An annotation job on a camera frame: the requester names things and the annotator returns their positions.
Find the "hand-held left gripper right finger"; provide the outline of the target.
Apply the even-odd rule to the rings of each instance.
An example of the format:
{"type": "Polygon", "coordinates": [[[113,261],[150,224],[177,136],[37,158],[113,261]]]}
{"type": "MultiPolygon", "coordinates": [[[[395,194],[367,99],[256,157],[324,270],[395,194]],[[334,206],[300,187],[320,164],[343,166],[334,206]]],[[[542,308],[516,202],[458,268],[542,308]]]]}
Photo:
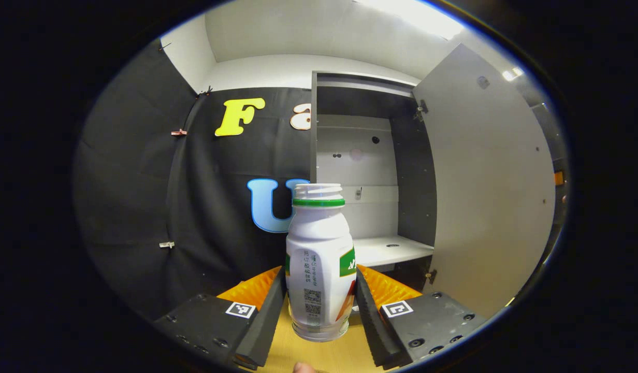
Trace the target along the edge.
{"type": "Polygon", "coordinates": [[[355,300],[375,366],[385,370],[430,363],[486,321],[442,291],[422,294],[364,265],[355,300]]]}

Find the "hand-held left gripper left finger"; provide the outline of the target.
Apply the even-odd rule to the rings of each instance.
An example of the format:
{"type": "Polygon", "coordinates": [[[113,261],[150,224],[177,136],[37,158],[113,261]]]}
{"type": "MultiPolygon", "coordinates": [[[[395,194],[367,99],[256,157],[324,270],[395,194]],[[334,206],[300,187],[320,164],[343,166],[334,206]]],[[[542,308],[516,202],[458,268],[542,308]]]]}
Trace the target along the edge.
{"type": "Polygon", "coordinates": [[[154,324],[205,361],[257,370],[269,356],[285,295],[284,267],[279,265],[218,296],[195,295],[154,324]]]}

